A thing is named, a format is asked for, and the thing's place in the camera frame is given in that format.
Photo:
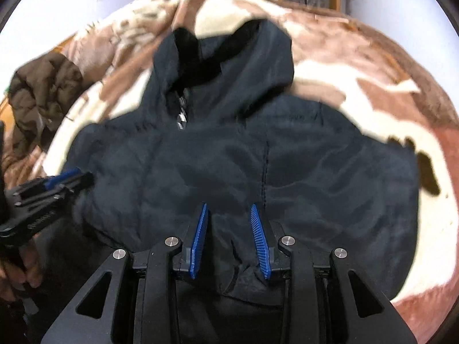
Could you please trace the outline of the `left hand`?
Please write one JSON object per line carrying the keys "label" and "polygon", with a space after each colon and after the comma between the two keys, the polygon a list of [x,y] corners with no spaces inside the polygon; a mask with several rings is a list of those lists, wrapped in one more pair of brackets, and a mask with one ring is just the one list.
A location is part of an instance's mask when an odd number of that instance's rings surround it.
{"label": "left hand", "polygon": [[9,261],[1,261],[1,299],[6,302],[16,300],[14,289],[23,284],[28,283],[31,287],[37,288],[42,283],[40,256],[34,239],[20,247],[20,256],[23,268]]}

